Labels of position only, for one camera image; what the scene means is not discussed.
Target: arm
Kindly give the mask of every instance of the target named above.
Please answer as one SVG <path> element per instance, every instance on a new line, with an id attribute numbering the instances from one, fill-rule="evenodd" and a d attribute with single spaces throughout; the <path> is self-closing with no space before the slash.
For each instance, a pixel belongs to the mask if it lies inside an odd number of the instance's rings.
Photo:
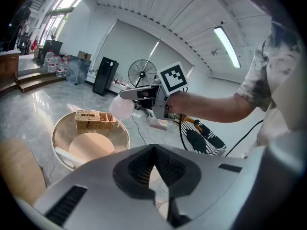
<path id="1" fill-rule="evenodd" d="M 220 123 L 232 123 L 247 117 L 255 105 L 235 93 L 226 98 L 207 98 L 179 91 L 170 96 L 167 104 L 172 113 L 181 113 Z"/>

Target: fluorescent light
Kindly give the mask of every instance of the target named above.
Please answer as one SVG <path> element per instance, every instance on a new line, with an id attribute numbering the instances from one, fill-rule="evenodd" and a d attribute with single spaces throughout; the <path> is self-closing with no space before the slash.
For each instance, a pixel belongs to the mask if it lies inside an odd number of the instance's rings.
<path id="1" fill-rule="evenodd" d="M 240 62 L 238 57 L 236 56 L 234 47 L 232 46 L 226 32 L 224 31 L 223 27 L 218 26 L 214 28 L 214 32 L 217 34 L 219 39 L 221 40 L 222 44 L 224 45 L 225 49 L 227 50 L 228 55 L 231 58 L 232 63 L 234 64 L 235 68 L 241 68 Z"/>
<path id="2" fill-rule="evenodd" d="M 158 46 L 159 42 L 160 42 L 160 41 L 158 41 L 158 42 L 155 44 L 155 47 L 153 48 L 153 50 L 152 50 L 152 52 L 150 53 L 149 57 L 151 57 L 151 56 L 152 56 L 152 54 L 154 53 L 155 48 L 157 48 L 157 46 Z"/>

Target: standing fan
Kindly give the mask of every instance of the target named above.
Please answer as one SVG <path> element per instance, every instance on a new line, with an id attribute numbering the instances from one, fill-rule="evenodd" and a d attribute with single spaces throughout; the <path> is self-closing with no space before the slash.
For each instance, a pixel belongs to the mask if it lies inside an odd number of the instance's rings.
<path id="1" fill-rule="evenodd" d="M 130 66 L 128 78 L 134 87 L 141 87 L 153 84 L 156 74 L 157 69 L 153 63 L 139 59 Z"/>

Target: plastic bag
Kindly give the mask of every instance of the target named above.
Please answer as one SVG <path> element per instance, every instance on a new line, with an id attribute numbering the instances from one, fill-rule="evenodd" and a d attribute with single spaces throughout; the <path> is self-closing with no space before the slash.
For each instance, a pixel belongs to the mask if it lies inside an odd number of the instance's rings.
<path id="1" fill-rule="evenodd" d="M 131 116 L 134 108 L 132 100 L 122 99 L 116 96 L 109 107 L 110 113 L 118 120 L 127 119 Z"/>

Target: cardboard box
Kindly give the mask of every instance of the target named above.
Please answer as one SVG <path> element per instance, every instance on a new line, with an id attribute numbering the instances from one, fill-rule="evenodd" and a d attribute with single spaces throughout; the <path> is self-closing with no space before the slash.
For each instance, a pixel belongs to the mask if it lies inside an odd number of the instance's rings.
<path id="1" fill-rule="evenodd" d="M 79 58 L 81 59 L 87 59 L 87 60 L 90 60 L 91 59 L 91 54 L 88 54 L 88 53 L 85 53 L 85 52 L 82 52 L 82 51 L 79 51 L 78 53 L 78 56 Z"/>

